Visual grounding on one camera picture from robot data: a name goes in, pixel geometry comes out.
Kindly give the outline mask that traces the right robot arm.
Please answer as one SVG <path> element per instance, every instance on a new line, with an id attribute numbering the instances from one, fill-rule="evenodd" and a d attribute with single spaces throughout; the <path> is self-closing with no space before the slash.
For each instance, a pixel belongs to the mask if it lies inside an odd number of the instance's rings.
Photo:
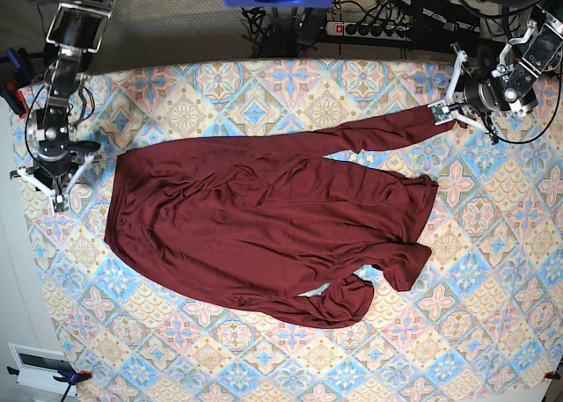
<path id="1" fill-rule="evenodd" d="M 99 51 L 114 0 L 27 1 L 57 5 L 46 36 L 55 57 L 42 79 L 45 103 L 31 106 L 26 116 L 25 145 L 33 163 L 19 167 L 12 176 L 33 185 L 49 198 L 55 210 L 62 211 L 69 190 L 100 148 L 93 141 L 72 140 L 79 123 L 69 121 L 69 103 L 73 95 L 83 104 L 88 102 L 84 58 Z"/>

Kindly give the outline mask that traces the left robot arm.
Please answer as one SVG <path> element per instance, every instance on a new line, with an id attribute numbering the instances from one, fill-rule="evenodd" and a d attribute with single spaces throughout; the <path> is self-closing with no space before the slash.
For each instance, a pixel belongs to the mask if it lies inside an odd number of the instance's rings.
<path id="1" fill-rule="evenodd" d="M 487 133 L 493 143 L 506 142 L 494 130 L 491 115 L 525 116 L 537 106 L 533 84 L 562 67 L 562 0 L 482 0 L 503 5 L 502 13 L 485 14 L 465 0 L 459 3 L 483 20 L 501 20 L 507 42 L 499 54 L 478 47 L 479 67 L 464 71 L 468 55 L 457 43 L 456 60 L 442 100 L 428 107 L 437 125 L 458 121 Z"/>

